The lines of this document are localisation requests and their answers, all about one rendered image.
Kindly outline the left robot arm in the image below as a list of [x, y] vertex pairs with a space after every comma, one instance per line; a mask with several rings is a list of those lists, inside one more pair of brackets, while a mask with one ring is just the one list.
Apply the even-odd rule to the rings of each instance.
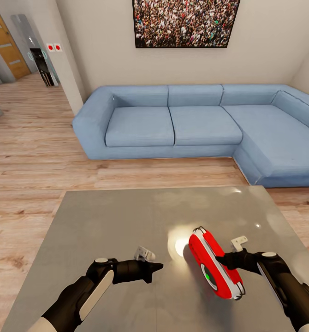
[[[58, 300], [26, 332], [74, 332], [113, 284], [143, 279], [152, 283], [152, 273], [162, 269], [155, 254], [139, 246], [134, 260], [97, 258], [74, 284], [67, 286]], [[151, 263], [150, 263], [151, 262]]]

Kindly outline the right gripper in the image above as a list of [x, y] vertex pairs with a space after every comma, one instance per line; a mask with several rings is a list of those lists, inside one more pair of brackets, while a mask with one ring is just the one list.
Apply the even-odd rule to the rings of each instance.
[[231, 271], [235, 270], [236, 268], [249, 271], [245, 262], [247, 254], [249, 254], [249, 252], [247, 252], [247, 249], [243, 248], [243, 250], [240, 252], [230, 252], [225, 254], [224, 257], [216, 256], [215, 258], [221, 264], [227, 266], [227, 268]]

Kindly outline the radio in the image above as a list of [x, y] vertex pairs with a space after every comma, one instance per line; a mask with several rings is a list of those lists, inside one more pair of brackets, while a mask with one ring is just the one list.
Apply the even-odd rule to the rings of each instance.
[[224, 257], [225, 253], [212, 234], [204, 228], [195, 228], [188, 244], [214, 292], [222, 298], [241, 299], [244, 294], [243, 281], [236, 269], [231, 271], [216, 260], [216, 256]]

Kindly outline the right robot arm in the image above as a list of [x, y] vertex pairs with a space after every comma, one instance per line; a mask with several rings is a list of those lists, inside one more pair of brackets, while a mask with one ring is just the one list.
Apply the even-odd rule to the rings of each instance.
[[290, 318], [295, 332], [309, 332], [309, 286], [300, 284], [291, 274], [285, 260], [274, 252], [247, 252], [241, 236], [229, 242], [232, 252], [216, 260], [231, 271], [241, 268], [262, 275], [282, 311]]

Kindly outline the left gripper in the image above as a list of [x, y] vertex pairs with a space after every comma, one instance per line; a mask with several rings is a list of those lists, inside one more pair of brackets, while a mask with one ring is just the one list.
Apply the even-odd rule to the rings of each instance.
[[154, 262], [150, 263], [148, 260], [127, 260], [127, 264], [127, 282], [143, 279], [147, 284], [152, 283], [152, 273], [164, 267], [163, 264]]

